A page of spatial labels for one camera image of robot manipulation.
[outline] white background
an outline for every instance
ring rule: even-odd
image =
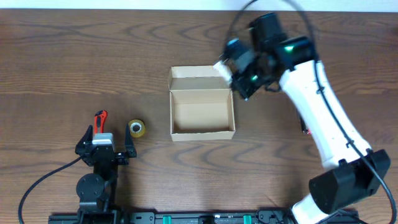
[[[0,8],[238,10],[249,0],[0,0]],[[306,11],[398,12],[398,0],[296,0]],[[259,0],[251,10],[292,10]]]

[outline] roll of tape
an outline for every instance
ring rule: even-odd
[[[133,138],[139,138],[145,134],[145,125],[139,119],[134,119],[129,122],[130,134]]]

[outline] beige box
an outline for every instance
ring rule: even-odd
[[[172,67],[169,90],[173,141],[232,139],[232,91],[212,66]]]

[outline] red tool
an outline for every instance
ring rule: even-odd
[[[104,124],[106,117],[108,116],[108,112],[106,110],[99,111],[95,114],[94,117],[94,134],[104,133]]]

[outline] wood grain surface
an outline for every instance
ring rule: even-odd
[[[211,65],[235,12],[0,10],[0,219],[39,177],[76,158],[74,148],[98,110],[123,150],[124,128],[145,121],[138,158],[119,172],[118,204],[165,211],[287,207],[308,193],[322,167],[283,93],[235,95],[229,141],[172,142],[167,73]],[[264,12],[248,12],[239,24]],[[348,116],[374,149],[392,159],[386,182],[398,199],[398,15],[309,12],[318,50]],[[294,12],[280,18],[305,34]],[[76,212],[83,162],[43,181],[24,205],[26,223]],[[354,205],[369,223],[387,223],[383,190]]]

